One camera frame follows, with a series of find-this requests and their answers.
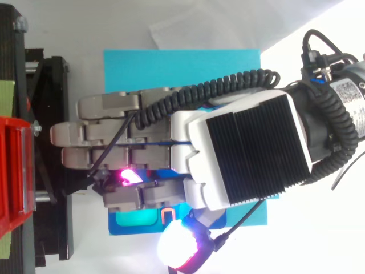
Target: white light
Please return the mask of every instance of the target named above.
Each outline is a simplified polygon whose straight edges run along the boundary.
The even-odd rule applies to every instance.
[[[157,245],[160,260],[175,269],[183,266],[197,251],[196,239],[181,220],[172,221],[166,227]]]

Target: black heat sink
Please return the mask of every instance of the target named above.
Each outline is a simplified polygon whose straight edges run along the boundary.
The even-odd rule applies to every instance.
[[[206,123],[230,204],[278,194],[309,177],[286,95]]]

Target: pink light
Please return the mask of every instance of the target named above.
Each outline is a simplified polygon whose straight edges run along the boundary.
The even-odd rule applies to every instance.
[[[120,177],[122,177],[124,179],[122,184],[125,187],[130,186],[131,184],[143,182],[141,177],[138,176],[133,170],[130,170],[130,169],[122,170],[122,172],[120,173]]]

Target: red plastic container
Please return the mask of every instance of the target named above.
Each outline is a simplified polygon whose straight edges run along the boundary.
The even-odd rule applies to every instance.
[[[35,210],[34,147],[31,125],[0,117],[0,238]]]

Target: metal rod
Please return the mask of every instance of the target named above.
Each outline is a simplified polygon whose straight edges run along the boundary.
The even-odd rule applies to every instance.
[[[35,193],[35,201],[37,203],[44,203],[44,202],[50,202],[51,198],[48,195],[48,192],[45,190],[37,191]]]
[[[38,67],[38,62],[26,62],[25,63],[26,74],[35,74],[37,67]]]

